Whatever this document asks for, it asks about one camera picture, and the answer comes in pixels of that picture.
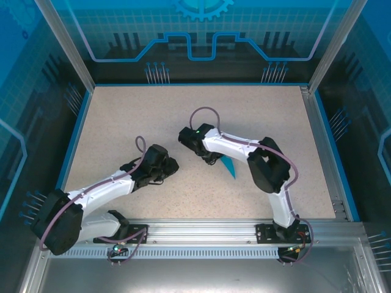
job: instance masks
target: wire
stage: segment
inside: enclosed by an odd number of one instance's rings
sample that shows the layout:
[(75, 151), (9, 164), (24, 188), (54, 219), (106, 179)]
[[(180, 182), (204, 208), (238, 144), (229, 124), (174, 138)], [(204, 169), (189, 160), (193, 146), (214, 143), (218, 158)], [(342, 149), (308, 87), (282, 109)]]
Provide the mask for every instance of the wire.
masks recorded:
[[(138, 140), (141, 139), (142, 143), (143, 143), (143, 146), (142, 146), (142, 149), (140, 148), (139, 144), (138, 144)], [(142, 161), (144, 160), (144, 157), (145, 157), (145, 153), (147, 152), (147, 143), (145, 142), (145, 139), (142, 137), (142, 136), (137, 136), (136, 137), (136, 140), (135, 140), (135, 143), (136, 143), (136, 146), (137, 146), (137, 149), (142, 151), (142, 155), (141, 155), (141, 158), (139, 160), (139, 162), (137, 162), (137, 164), (128, 172), (124, 173), (124, 174), (121, 174), (119, 176), (116, 176), (114, 178), (109, 178), (109, 179), (106, 179), (106, 180), (103, 180), (101, 182), (98, 182), (90, 187), (88, 187), (86, 190), (84, 190), (83, 192), (81, 192), (80, 194), (77, 194), (77, 196), (75, 196), (74, 198), (72, 198), (65, 206), (63, 206), (60, 211), (57, 212), (57, 214), (53, 217), (53, 219), (50, 221), (49, 225), (46, 227), (46, 230), (45, 232), (43, 233), (42, 237), (41, 237), (41, 241), (39, 242), (39, 249), (41, 251), (47, 251), (48, 248), (44, 247), (44, 244), (45, 244), (45, 240), (46, 240), (46, 237), (48, 237), (48, 234), (51, 230), (51, 228), (53, 227), (53, 225), (55, 224), (55, 222), (59, 219), (59, 217), (76, 201), (78, 200), (79, 198), (85, 196), (87, 193), (89, 193), (91, 190), (94, 190), (95, 188), (97, 187), (100, 187), (106, 183), (109, 183), (109, 182), (113, 182), (113, 181), (116, 181), (116, 180), (119, 180), (125, 176), (128, 176), (130, 174), (132, 174), (134, 171), (137, 170), (138, 167), (140, 167)]]
[[(121, 265), (121, 264), (124, 264), (128, 261), (130, 261), (130, 259), (136, 254), (137, 250), (139, 249), (140, 247), (140, 244), (142, 242), (142, 240), (144, 239), (146, 233), (147, 233), (147, 229), (146, 228), (143, 228), (141, 229), (140, 231), (138, 231), (137, 233), (134, 233), (133, 235), (125, 238), (125, 239), (122, 239), (122, 240), (111, 240), (111, 239), (108, 239), (108, 238), (105, 238), (105, 237), (99, 237), (99, 239), (101, 240), (104, 240), (104, 241), (107, 241), (107, 242), (110, 242), (110, 243), (118, 243), (118, 242), (126, 242), (130, 239), (133, 239), (135, 237), (137, 237), (138, 235), (140, 235), (142, 233), (142, 236), (140, 237), (140, 240), (139, 242), (137, 243), (136, 247), (134, 248), (134, 250), (132, 251), (132, 253), (129, 255), (128, 258), (126, 258), (124, 261), (119, 261), (118, 264)], [(112, 261), (112, 258), (111, 258), (111, 253), (112, 253), (112, 250), (109, 252), (108, 254), (108, 261), (111, 262), (111, 264), (113, 265), (115, 262)]]
[[(293, 207), (292, 207), (292, 202), (290, 200), (290, 196), (289, 196), (289, 191), (288, 191), (288, 188), (291, 187), (298, 179), (299, 179), (299, 170), (297, 168), (297, 166), (295, 166), (295, 164), (288, 158), (286, 157), (284, 154), (282, 154), (281, 152), (279, 151), (276, 151), (275, 149), (273, 148), (270, 148), (266, 145), (261, 145), (260, 143), (247, 143), (247, 142), (243, 142), (241, 140), (238, 140), (238, 139), (234, 139), (232, 137), (228, 137), (226, 135), (224, 135), (223, 132), (221, 132), (220, 130), (220, 115), (219, 113), (213, 109), (212, 107), (200, 107), (198, 109), (196, 109), (191, 115), (190, 115), (190, 119), (189, 119), (189, 125), (190, 125), (190, 128), (193, 129), (193, 126), (192, 126), (192, 120), (193, 120), (193, 117), (194, 115), (200, 111), (200, 110), (210, 110), (212, 112), (214, 112), (217, 116), (217, 131), (218, 133), (221, 135), (222, 138), (226, 139), (226, 140), (229, 140), (231, 142), (235, 142), (235, 143), (240, 143), (242, 145), (249, 145), (249, 146), (253, 146), (253, 147), (256, 147), (256, 148), (261, 148), (263, 150), (266, 150), (266, 151), (270, 151), (271, 153), (273, 154), (276, 154), (278, 157), (281, 157), (283, 160), (285, 160), (288, 164), (291, 165), (293, 171), (294, 171), (294, 178), (284, 187), (284, 192), (285, 192), (285, 198), (287, 199), (287, 203), (288, 203), (288, 207), (289, 207), (289, 210), (291, 212), (291, 215), (298, 221), (302, 221), (304, 223), (306, 223), (310, 229), (310, 232), (311, 232), (311, 235), (312, 235), (312, 238), (313, 238), (313, 228), (310, 224), (310, 222), (308, 222), (306, 219), (302, 219), (300, 217), (298, 217), (294, 212), (293, 212)], [(308, 247), (308, 250), (306, 251), (305, 255), (301, 257), (301, 259), (298, 259), (297, 261), (295, 261), (295, 263), (300, 263), (302, 262), (306, 257), (308, 257), (311, 249), (312, 249), (312, 246), (313, 246), (313, 239), (310, 243), (310, 246)]]

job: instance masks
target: blue wall panel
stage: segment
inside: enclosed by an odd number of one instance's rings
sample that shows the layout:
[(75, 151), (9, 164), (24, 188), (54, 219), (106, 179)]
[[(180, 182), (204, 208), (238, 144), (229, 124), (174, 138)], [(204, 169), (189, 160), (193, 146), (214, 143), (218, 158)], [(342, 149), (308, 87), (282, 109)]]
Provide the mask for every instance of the blue wall panel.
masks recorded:
[(155, 78), (159, 83), (159, 69), (154, 78), (146, 67), (153, 62), (164, 62), (175, 83), (270, 83), (309, 81), (350, 1), (56, 0), (54, 5), (98, 83), (147, 84)]

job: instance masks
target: blue object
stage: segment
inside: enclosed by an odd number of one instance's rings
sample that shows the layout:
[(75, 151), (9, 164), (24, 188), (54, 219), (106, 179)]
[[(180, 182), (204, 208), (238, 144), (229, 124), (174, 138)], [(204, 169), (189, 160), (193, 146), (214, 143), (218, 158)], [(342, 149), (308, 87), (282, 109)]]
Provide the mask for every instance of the blue object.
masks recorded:
[(233, 0), (174, 0), (174, 5), (177, 12), (181, 12), (183, 17), (190, 16), (192, 21), (198, 19), (204, 21), (205, 19), (212, 20), (213, 17), (220, 17), (221, 12), (228, 11), (228, 5), (232, 5)]
[(233, 178), (236, 179), (235, 166), (233, 165), (232, 159), (227, 156), (222, 156), (221, 161), (225, 165), (225, 167), (228, 169), (228, 171), (231, 173)]

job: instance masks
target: enclosure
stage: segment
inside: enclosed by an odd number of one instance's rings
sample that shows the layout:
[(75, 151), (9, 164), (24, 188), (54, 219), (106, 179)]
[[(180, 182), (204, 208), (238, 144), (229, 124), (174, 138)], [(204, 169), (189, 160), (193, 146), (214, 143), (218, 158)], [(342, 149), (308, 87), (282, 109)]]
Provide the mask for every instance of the enclosure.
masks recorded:
[[(388, 292), (391, 2), (1, 4), (4, 292)], [(297, 165), (294, 211), (313, 228), (305, 261), (282, 264), (292, 244), (260, 241), (275, 214), (246, 164), (211, 167), (178, 142), (203, 106), (224, 132), (271, 137)], [(194, 116), (197, 128), (216, 121)], [(134, 258), (111, 267), (112, 245), (92, 238), (41, 251), (31, 225), (44, 198), (140, 157), (138, 135), (179, 170), (93, 212), (148, 226)]]

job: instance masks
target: blue trim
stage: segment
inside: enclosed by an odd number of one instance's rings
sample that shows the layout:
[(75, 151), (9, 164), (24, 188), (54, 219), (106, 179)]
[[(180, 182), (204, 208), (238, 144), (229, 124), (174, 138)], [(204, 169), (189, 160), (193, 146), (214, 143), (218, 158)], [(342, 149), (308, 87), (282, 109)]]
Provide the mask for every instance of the blue trim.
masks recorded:
[(11, 126), (8, 125), (3, 119), (0, 119), (0, 125), (3, 126), (6, 130), (8, 130), (12, 136), (14, 136), (17, 140), (20, 142), (20, 147), (22, 149), (23, 156), (19, 162), (19, 166), (12, 178), (10, 187), (8, 188), (8, 191), (5, 195), (4, 201), (2, 202), (1, 208), (0, 208), (0, 222), (2, 217), (4, 216), (5, 210), (7, 209), (8, 203), (11, 199), (11, 195), (13, 193), (13, 190), (15, 189), (16, 183), (18, 182), (20, 173), (22, 172), (24, 163), (27, 160), (27, 148), (26, 148), (26, 142), (24, 141), (24, 137), (17, 131), (16, 129), (13, 129)]
[(90, 94), (90, 92), (86, 91), (86, 94), (84, 95), (84, 99), (79, 111), (78, 119), (76, 120), (75, 128), (71, 136), (71, 140), (69, 141), (68, 150), (67, 153), (65, 154), (65, 159), (64, 159), (64, 163), (62, 164), (59, 179), (57, 180), (56, 189), (63, 190), (65, 187), (65, 183), (67, 182), (69, 171), (72, 166), (73, 158), (75, 156), (76, 147), (78, 146), (79, 143), (81, 130), (86, 120), (88, 108), (91, 103), (91, 97), (92, 95)]
[(331, 128), (329, 125), (329, 120), (327, 119), (326, 111), (324, 110), (323, 103), (322, 103), (322, 100), (320, 98), (318, 91), (315, 92), (315, 98), (316, 98), (316, 102), (318, 103), (318, 106), (319, 106), (319, 110), (320, 110), (320, 114), (322, 116), (324, 127), (326, 128), (327, 136), (330, 141), (331, 150), (333, 152), (335, 162), (337, 163), (337, 168), (338, 168), (338, 171), (339, 171), (339, 174), (341, 177), (342, 185), (345, 190), (346, 200), (348, 201), (348, 205), (349, 205), (347, 208), (349, 208), (349, 210), (352, 214), (353, 221), (359, 222), (360, 221), (359, 213), (357, 212), (356, 204), (354, 203), (354, 199), (353, 199), (353, 195), (350, 190), (350, 187), (349, 187), (348, 179), (346, 178), (346, 174), (345, 174), (345, 171), (342, 166), (342, 161), (341, 161), (340, 155), (338, 153), (337, 145), (335, 144), (335, 140), (332, 136)]
[(97, 87), (150, 87), (150, 86), (169, 86), (169, 87), (181, 87), (184, 85), (191, 85), (191, 86), (196, 86), (196, 85), (262, 85), (262, 86), (307, 86), (308, 83), (306, 82), (291, 82), (291, 83), (286, 83), (286, 84), (263, 84), (261, 82), (211, 82), (211, 83), (204, 83), (204, 84), (96, 84)]
[(324, 21), (322, 28), (318, 34), (318, 37), (315, 40), (315, 43), (313, 44), (313, 47), (311, 49), (311, 52), (308, 57), (268, 57), (265, 52), (262, 51), (262, 49), (254, 42), (253, 39), (251, 38), (242, 38), (240, 36), (240, 32), (237, 31), (227, 31), (227, 32), (216, 32), (213, 35), (212, 38), (212, 44), (211, 44), (211, 56), (210, 57), (193, 57), (192, 55), (192, 46), (191, 46), (191, 36), (187, 32), (164, 32), (163, 33), (163, 38), (162, 39), (153, 39), (152, 41), (149, 42), (149, 44), (137, 55), (136, 58), (125, 58), (125, 59), (98, 59), (95, 57), (91, 46), (89, 45), (87, 41), (87, 37), (84, 34), (79, 21), (74, 13), (74, 11), (71, 8), (71, 5), (69, 3), (69, 0), (65, 0), (65, 3), (68, 7), (69, 13), (75, 22), (76, 28), (80, 33), (80, 36), (87, 48), (88, 53), (90, 54), (90, 57), (93, 61), (98, 62), (98, 63), (112, 63), (112, 62), (117, 62), (117, 63), (125, 63), (125, 62), (138, 62), (141, 60), (141, 58), (149, 51), (149, 49), (152, 48), (154, 44), (157, 43), (168, 43), (169, 42), (169, 37), (186, 37), (186, 44), (187, 44), (187, 50), (188, 50), (188, 58), (191, 61), (212, 61), (216, 58), (216, 51), (217, 51), (217, 38), (220, 36), (234, 36), (235, 37), (235, 42), (241, 42), (241, 43), (248, 43), (253, 47), (256, 52), (259, 53), (266, 61), (309, 61), (312, 59), (313, 55), (315, 54), (315, 51), (322, 39), (322, 36), (324, 34), (324, 31), (329, 25), (331, 16), (334, 14), (334, 10), (337, 7), (339, 0), (335, 0), (333, 6), (331, 7), (329, 14)]

